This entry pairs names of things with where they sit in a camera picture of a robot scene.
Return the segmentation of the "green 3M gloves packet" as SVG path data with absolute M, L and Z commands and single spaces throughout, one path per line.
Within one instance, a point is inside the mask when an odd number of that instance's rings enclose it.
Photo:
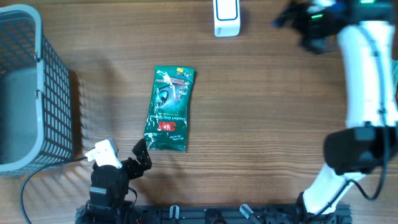
M 190 98 L 195 79 L 191 67 L 156 65 L 143 138 L 154 150 L 187 150 Z

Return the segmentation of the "light teal tissue pack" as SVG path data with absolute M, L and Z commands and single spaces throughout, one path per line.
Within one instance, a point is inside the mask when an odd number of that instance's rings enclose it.
M 392 75 L 393 93 L 394 93 L 394 97 L 397 98 L 398 61 L 397 60 L 391 60 L 390 68 L 391 68 L 391 75 Z

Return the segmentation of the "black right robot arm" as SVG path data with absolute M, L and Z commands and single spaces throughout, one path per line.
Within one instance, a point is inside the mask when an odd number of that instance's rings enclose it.
M 290 23 L 301 46 L 315 54 L 327 51 L 336 37 L 345 68 L 346 127 L 323 143 L 325 163 L 313 184 L 293 204 L 271 205 L 266 222 L 279 217 L 290 223 L 342 223 L 338 202 L 374 169 L 379 182 L 366 200 L 376 200 L 389 161 L 397 154 L 397 102 L 391 73 L 394 40 L 393 0 L 290 1 L 274 27 Z

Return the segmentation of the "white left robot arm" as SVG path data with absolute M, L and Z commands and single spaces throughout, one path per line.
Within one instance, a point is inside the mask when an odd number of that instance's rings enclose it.
M 142 177 L 152 167 L 146 141 L 141 139 L 133 147 L 134 159 L 120 161 L 117 151 L 114 139 L 106 138 L 85 153 L 94 162 L 90 199 L 76 210 L 76 223 L 142 223 L 134 208 L 136 201 L 127 201 L 125 197 L 129 192 L 137 195 L 129 186 L 130 181 Z

